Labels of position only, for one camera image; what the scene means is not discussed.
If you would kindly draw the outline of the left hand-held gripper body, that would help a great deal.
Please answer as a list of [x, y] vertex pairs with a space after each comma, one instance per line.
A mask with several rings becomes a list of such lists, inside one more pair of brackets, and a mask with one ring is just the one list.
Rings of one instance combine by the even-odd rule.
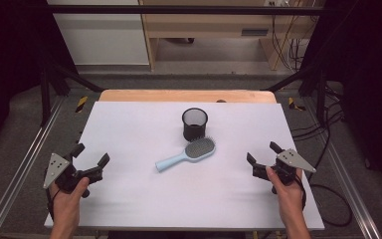
[[50, 192], [52, 183], [55, 183], [64, 192], [71, 193], [84, 177], [90, 180], [90, 184], [102, 180], [103, 158], [100, 159], [95, 167], [86, 170], [77, 170], [74, 166], [74, 159], [77, 158], [78, 155], [78, 152], [65, 156], [60, 156], [56, 153], [51, 154], [48, 167], [45, 170], [43, 184], [48, 198], [52, 198]]

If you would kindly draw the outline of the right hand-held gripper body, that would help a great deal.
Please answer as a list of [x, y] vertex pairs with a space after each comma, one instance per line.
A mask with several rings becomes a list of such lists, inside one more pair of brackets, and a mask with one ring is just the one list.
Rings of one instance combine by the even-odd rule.
[[[293, 149], [284, 149], [282, 153], [277, 154], [276, 163], [272, 165], [271, 168], [277, 174], [280, 181], [286, 186], [291, 185], [297, 179], [297, 169], [316, 173], [316, 169]], [[265, 165], [256, 163], [252, 165], [252, 169], [254, 177], [270, 181]]]

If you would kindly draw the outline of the light blue hairbrush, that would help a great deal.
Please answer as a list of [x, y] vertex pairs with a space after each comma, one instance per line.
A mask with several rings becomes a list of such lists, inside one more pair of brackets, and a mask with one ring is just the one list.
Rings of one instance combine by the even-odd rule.
[[189, 142], [184, 150], [175, 156], [169, 157], [167, 159], [157, 161], [155, 163], [158, 172], [162, 172], [169, 167], [182, 162], [198, 162], [211, 156], [216, 150], [215, 141], [210, 137], [202, 137]]

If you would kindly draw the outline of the black mesh pen holder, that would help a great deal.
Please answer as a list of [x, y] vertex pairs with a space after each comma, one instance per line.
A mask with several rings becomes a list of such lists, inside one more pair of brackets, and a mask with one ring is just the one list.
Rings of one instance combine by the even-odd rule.
[[187, 141], [204, 137], [208, 115], [199, 108], [190, 108], [182, 114], [183, 136]]

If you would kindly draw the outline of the person's left hand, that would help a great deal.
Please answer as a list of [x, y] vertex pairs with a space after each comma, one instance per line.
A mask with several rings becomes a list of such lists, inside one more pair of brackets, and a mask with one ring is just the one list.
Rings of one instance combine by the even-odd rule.
[[75, 230], [80, 222], [80, 200], [88, 189], [89, 179], [84, 177], [71, 193], [63, 192], [56, 183], [50, 187], [53, 201], [54, 228]]

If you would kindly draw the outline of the person's right hand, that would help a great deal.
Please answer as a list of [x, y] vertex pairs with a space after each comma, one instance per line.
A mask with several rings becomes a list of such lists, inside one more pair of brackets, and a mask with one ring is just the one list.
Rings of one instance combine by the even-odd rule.
[[279, 200], [280, 216], [283, 223], [294, 222], [303, 218], [302, 213], [302, 191], [299, 186], [293, 182], [285, 186], [270, 167], [267, 167], [268, 179], [277, 191]]

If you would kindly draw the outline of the yellow black floor tape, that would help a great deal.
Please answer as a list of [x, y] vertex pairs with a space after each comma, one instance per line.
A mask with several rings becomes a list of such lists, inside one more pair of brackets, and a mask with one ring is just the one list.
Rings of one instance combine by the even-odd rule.
[[80, 98], [78, 105], [76, 107], [75, 113], [80, 113], [83, 110], [87, 100], [88, 100], [88, 97], [81, 97]]
[[306, 111], [306, 107], [303, 107], [303, 106], [297, 106], [293, 100], [293, 98], [288, 98], [288, 107], [291, 109], [291, 110], [296, 110], [296, 111], [300, 111], [300, 112], [304, 112]]

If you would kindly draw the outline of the wooden table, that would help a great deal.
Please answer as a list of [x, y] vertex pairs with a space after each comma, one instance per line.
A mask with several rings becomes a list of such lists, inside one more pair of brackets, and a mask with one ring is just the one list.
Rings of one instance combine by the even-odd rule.
[[105, 90], [100, 102], [198, 102], [275, 104], [275, 95], [249, 90]]

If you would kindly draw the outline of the black curtain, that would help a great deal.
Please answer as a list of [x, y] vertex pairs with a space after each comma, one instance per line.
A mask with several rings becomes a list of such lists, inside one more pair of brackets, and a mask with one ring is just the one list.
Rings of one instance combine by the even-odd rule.
[[382, 172], [382, 0], [325, 0], [303, 63], [343, 86], [343, 107]]
[[[77, 73], [74, 61], [54, 15], [46, 12], [23, 13], [34, 26], [53, 58], [70, 71]], [[13, 20], [0, 7], [0, 130], [9, 114], [12, 97], [39, 85], [40, 68], [14, 28]]]

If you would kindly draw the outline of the white cabinet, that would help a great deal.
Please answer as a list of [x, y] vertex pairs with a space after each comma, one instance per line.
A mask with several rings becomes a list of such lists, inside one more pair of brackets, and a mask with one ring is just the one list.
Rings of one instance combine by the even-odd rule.
[[77, 66], [148, 65], [139, 14], [55, 14]]

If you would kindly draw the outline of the beige wooden desk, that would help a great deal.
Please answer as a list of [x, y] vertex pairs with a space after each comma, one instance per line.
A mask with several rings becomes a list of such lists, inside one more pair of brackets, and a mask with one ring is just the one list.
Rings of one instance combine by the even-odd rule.
[[[138, 0], [144, 5], [268, 7], [266, 0]], [[289, 7], [317, 7], [319, 0], [289, 0]], [[257, 15], [144, 14], [144, 35], [154, 66], [161, 39], [254, 38], [262, 44], [270, 68], [283, 62], [290, 39], [308, 39], [315, 22], [308, 17]]]

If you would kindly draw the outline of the aluminium floor rail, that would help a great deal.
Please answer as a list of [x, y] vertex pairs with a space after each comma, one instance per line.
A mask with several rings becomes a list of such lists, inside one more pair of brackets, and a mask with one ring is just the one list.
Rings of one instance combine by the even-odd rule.
[[382, 236], [372, 219], [358, 189], [347, 172], [331, 138], [322, 135], [321, 140], [325, 145], [333, 172], [339, 182], [345, 198], [352, 210], [353, 216], [365, 239], [382, 239]]
[[55, 102], [51, 107], [49, 119], [41, 126], [35, 135], [33, 142], [23, 157], [14, 176], [7, 186], [3, 196], [0, 199], [0, 228], [6, 219], [15, 199], [17, 198], [36, 158], [38, 157], [49, 132], [51, 131], [61, 107], [65, 101], [64, 97], [56, 97]]

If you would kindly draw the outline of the black frame stand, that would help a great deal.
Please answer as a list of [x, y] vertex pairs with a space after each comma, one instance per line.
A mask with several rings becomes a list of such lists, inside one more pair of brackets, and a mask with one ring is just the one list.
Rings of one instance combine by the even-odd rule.
[[74, 80], [87, 89], [102, 93], [104, 88], [101, 88], [88, 80], [82, 78], [79, 74], [68, 70], [67, 68], [52, 62], [46, 62], [42, 67], [40, 75], [41, 97], [42, 97], [42, 122], [44, 126], [51, 118], [51, 99], [50, 87], [53, 87], [58, 96], [67, 96], [71, 90], [66, 79]]
[[267, 87], [266, 91], [274, 93], [283, 87], [295, 82], [296, 80], [302, 80], [302, 83], [298, 89], [299, 94], [302, 97], [310, 97], [313, 92], [316, 92], [316, 111], [315, 117], [321, 126], [325, 126], [325, 85], [326, 77], [321, 67], [315, 64], [310, 64], [298, 72], [290, 75], [278, 83]]

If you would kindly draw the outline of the black horizontal frame bar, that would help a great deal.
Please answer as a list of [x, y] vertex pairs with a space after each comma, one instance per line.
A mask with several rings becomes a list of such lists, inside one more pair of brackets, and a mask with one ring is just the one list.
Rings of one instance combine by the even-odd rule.
[[233, 7], [171, 5], [49, 5], [46, 10], [61, 14], [206, 14], [206, 15], [297, 15], [320, 16], [322, 7]]

